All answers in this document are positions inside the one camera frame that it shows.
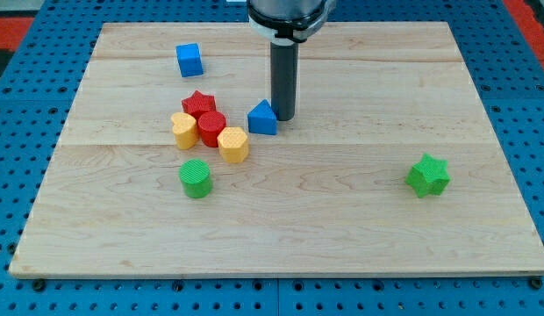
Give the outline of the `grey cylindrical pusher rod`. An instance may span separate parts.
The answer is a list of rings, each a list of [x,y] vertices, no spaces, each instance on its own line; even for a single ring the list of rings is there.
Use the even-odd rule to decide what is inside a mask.
[[[298,44],[270,44],[271,107],[279,121],[295,116]]]

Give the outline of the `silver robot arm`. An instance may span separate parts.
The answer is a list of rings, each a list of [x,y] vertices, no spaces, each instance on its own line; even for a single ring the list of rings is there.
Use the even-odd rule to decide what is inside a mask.
[[[247,0],[249,24],[270,42],[271,107],[280,121],[295,116],[299,46],[335,6],[335,0]]]

